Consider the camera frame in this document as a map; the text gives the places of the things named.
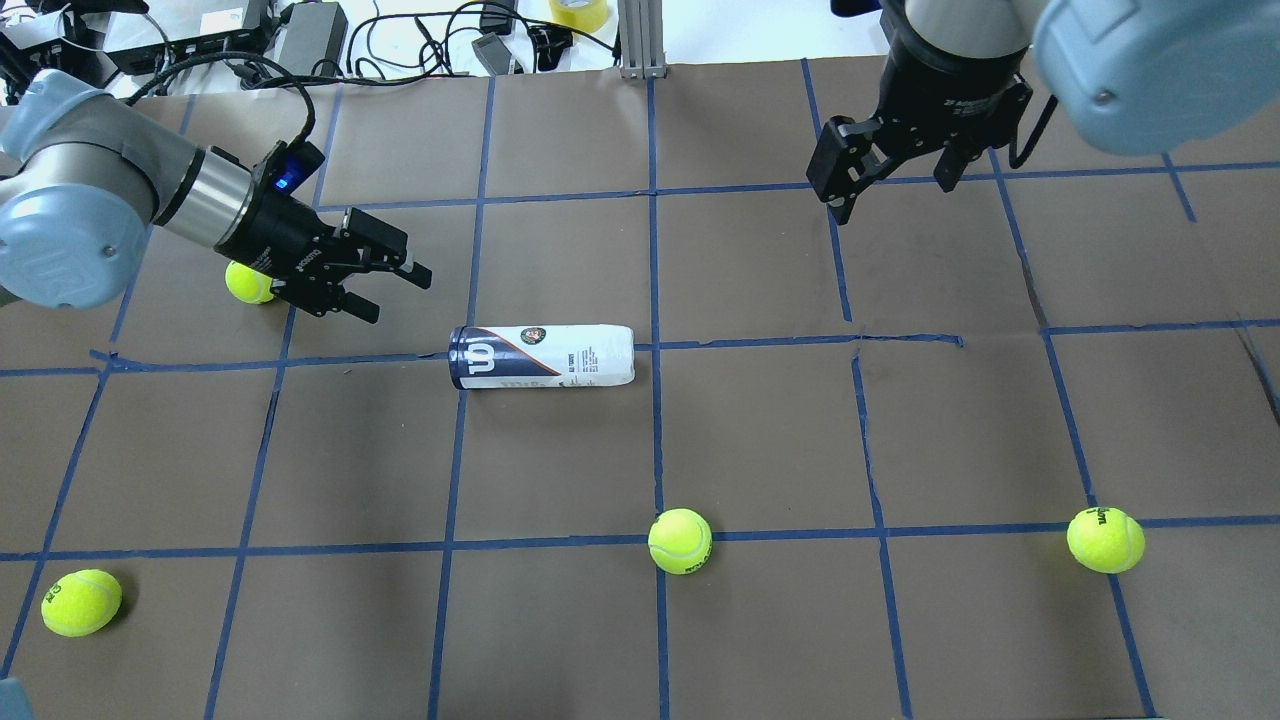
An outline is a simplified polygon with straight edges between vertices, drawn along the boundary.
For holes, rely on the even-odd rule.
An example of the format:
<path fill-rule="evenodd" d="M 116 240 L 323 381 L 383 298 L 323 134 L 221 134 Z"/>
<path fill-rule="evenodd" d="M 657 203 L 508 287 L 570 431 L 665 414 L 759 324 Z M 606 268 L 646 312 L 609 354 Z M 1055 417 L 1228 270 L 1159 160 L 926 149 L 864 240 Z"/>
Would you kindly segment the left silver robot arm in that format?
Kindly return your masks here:
<path fill-rule="evenodd" d="M 347 290 L 390 273 L 426 290 L 408 236 L 351 208 L 330 225 L 296 190 L 324 163 L 314 118 L 255 167 L 197 145 L 68 73 L 41 70 L 3 127 L 3 302 L 97 307 L 140 269 L 154 227 L 257 272 L 269 296 L 314 316 L 378 322 Z"/>

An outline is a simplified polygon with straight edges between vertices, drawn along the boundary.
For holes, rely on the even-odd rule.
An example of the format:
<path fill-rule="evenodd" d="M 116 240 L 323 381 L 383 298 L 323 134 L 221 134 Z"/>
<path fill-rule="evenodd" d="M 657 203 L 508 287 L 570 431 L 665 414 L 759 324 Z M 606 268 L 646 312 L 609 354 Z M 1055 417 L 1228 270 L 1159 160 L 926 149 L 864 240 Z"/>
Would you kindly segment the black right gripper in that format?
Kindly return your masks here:
<path fill-rule="evenodd" d="M 1018 147 L 1033 96 L 1020 73 L 1030 37 L 1012 5 L 886 5 L 881 26 L 890 54 L 872 119 L 831 117 L 806 165 L 837 225 L 864 191 L 932 152 L 934 182 L 952 192 L 986 150 Z"/>

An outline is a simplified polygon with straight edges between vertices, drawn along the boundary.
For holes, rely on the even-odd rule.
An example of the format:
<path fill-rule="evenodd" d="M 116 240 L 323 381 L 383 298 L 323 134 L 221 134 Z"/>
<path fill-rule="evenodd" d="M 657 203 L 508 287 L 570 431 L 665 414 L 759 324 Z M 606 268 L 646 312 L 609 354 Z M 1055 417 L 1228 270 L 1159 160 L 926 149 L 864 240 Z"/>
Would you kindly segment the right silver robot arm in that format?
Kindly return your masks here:
<path fill-rule="evenodd" d="M 1275 1 L 882 1 L 874 111 L 831 117 L 806 165 L 838 224 L 902 164 L 936 155 L 951 191 L 978 156 L 1034 151 L 1062 110 L 1093 149 L 1167 152 L 1277 96 Z"/>

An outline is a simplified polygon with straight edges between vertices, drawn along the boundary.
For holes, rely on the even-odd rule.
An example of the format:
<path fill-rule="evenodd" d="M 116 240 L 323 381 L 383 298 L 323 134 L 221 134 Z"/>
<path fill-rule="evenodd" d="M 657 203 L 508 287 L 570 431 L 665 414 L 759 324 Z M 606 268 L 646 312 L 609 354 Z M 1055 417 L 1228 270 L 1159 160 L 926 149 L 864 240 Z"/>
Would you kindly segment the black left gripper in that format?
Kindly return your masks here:
<path fill-rule="evenodd" d="M 351 275 L 390 273 L 420 290 L 433 272 L 411 259 L 402 229 L 349 208 L 325 223 L 293 192 L 325 161 L 307 140 L 279 142 L 250 177 L 248 205 L 215 250 L 271 278 L 275 297 L 314 316 L 344 313 L 376 324 L 380 306 L 344 287 Z"/>

